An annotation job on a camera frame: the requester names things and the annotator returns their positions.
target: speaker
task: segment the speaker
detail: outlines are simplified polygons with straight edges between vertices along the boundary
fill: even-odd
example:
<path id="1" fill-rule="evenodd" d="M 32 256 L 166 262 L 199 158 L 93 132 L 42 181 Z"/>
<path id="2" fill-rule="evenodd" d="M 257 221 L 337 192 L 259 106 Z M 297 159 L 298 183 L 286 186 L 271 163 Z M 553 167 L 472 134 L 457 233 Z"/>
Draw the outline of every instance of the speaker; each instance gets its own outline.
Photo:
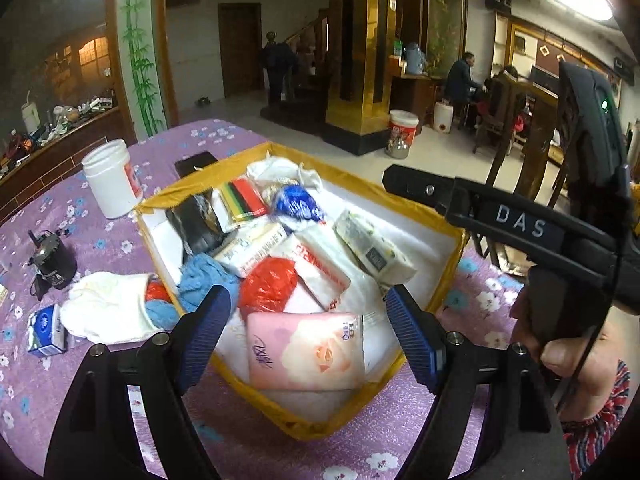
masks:
<path id="1" fill-rule="evenodd" d="M 487 9 L 511 16 L 511 0 L 484 0 L 484 5 Z"/>
<path id="2" fill-rule="evenodd" d="M 619 75 L 629 86 L 636 84 L 634 68 L 624 59 L 620 59 L 619 57 L 613 59 L 613 72 Z"/>

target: wooden door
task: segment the wooden door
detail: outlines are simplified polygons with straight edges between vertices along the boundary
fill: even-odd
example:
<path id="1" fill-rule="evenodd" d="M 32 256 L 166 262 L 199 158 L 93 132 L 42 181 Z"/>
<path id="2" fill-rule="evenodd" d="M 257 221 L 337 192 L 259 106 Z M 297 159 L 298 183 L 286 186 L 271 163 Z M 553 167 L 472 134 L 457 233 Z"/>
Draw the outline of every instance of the wooden door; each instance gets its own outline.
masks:
<path id="1" fill-rule="evenodd" d="M 260 4 L 218 4 L 225 97 L 264 88 Z"/>

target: black container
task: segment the black container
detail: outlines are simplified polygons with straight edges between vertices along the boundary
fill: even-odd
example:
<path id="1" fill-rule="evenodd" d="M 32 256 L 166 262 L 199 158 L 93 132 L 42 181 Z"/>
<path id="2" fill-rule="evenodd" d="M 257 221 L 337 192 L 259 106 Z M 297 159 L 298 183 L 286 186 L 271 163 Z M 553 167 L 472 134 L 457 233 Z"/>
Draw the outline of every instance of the black container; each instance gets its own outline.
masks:
<path id="1" fill-rule="evenodd" d="M 58 290 L 65 288 L 76 275 L 78 263 L 71 251 L 65 247 L 57 234 L 47 232 L 36 238 L 31 231 L 29 236 L 36 245 L 31 257 L 42 277 Z"/>

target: purple bedsheet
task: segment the purple bedsheet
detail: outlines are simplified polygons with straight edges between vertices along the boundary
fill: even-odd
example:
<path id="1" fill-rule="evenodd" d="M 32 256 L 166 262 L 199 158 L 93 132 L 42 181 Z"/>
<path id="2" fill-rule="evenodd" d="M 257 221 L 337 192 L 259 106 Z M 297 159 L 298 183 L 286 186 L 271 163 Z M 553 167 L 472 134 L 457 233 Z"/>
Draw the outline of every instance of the purple bedsheet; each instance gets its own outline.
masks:
<path id="1" fill-rule="evenodd" d="M 174 128 L 129 151 L 149 196 L 177 179 L 174 162 L 179 158 L 203 150 L 224 158 L 264 140 L 225 121 L 209 120 Z M 26 261 L 33 246 L 26 231 L 59 227 L 71 231 L 65 244 L 78 258 L 76 279 L 97 270 L 154 271 L 137 224 L 128 217 L 106 220 L 82 173 L 57 184 L 0 227 L 0 258 L 12 264 L 4 277 L 9 295 L 0 305 L 0 434 L 18 458 L 39 474 L 58 410 L 90 346 L 71 337 L 70 349 L 62 355 L 38 359 L 25 351 L 29 314 L 66 298 L 66 290 L 52 290 L 39 303 L 30 296 L 33 270 Z M 520 287 L 467 252 L 440 319 L 448 330 L 460 330 L 477 344 L 506 346 L 513 326 L 508 309 Z M 130 399 L 145 463 L 152 472 L 162 474 L 135 388 L 130 389 Z M 222 478 L 230 480 L 394 478 L 432 400 L 404 367 L 346 427 L 323 440 L 298 442 L 244 402 L 212 370 L 184 397 L 212 462 Z M 484 399 L 479 398 L 454 474 L 470 465 L 483 411 Z"/>

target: blue tissue pack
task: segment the blue tissue pack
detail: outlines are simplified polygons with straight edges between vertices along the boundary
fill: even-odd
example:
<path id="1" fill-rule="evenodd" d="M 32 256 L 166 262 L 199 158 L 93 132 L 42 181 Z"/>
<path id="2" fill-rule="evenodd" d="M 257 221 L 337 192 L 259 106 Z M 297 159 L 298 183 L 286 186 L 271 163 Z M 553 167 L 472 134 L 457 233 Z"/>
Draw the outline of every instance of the blue tissue pack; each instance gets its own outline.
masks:
<path id="1" fill-rule="evenodd" d="M 277 193 L 273 207 L 277 213 L 283 213 L 301 220 L 324 220 L 324 211 L 318 207 L 314 198 L 299 184 L 285 186 Z"/>
<path id="2" fill-rule="evenodd" d="M 29 316 L 27 340 L 27 352 L 36 357 L 66 351 L 66 329 L 60 322 L 59 306 L 49 305 Z"/>

